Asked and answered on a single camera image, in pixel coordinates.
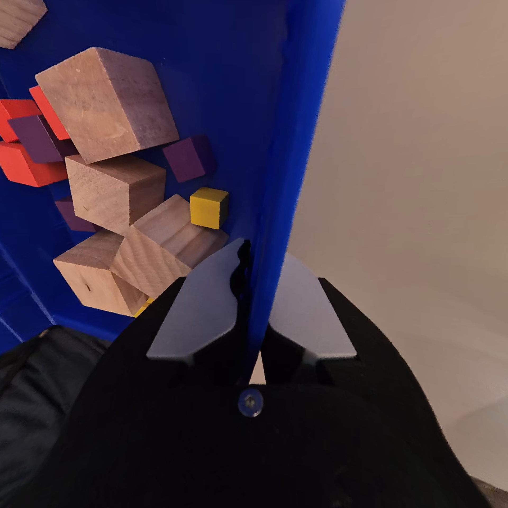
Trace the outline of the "blue plastic box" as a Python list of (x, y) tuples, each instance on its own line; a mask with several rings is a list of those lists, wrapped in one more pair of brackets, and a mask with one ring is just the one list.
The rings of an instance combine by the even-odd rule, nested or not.
[[(1, 98), (27, 99), (41, 71), (90, 47), (150, 61), (181, 137), (207, 135), (210, 176), (177, 183), (230, 194), (225, 231), (251, 242), (249, 360), (268, 324), (344, 1), (46, 1), (13, 50), (1, 49)], [(114, 341), (132, 318), (83, 306), (53, 259), (86, 239), (55, 200), (66, 181), (29, 187), (1, 173), (1, 353), (61, 325)]]

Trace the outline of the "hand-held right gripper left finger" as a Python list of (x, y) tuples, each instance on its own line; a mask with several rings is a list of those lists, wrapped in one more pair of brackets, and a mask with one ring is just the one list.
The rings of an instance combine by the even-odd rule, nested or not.
[(238, 238), (186, 277), (147, 357), (206, 370), (211, 379), (242, 377), (250, 309), (251, 243)]

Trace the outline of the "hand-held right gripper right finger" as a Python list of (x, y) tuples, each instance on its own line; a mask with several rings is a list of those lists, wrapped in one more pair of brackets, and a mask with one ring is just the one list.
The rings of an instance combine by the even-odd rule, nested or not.
[(305, 365), (356, 356), (319, 279), (286, 254), (264, 338), (266, 379), (292, 379)]

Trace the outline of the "pile of wooden cubes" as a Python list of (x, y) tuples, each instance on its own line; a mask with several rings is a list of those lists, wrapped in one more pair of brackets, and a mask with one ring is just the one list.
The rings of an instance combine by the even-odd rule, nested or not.
[(88, 307), (138, 316), (222, 248), (229, 194), (201, 187), (164, 200), (166, 170), (133, 153), (166, 144), (179, 182), (215, 171), (204, 135), (181, 140), (152, 63), (91, 47), (35, 77), (30, 100), (1, 100), (1, 165), (10, 181), (67, 179), (57, 202), (98, 232), (53, 262)]

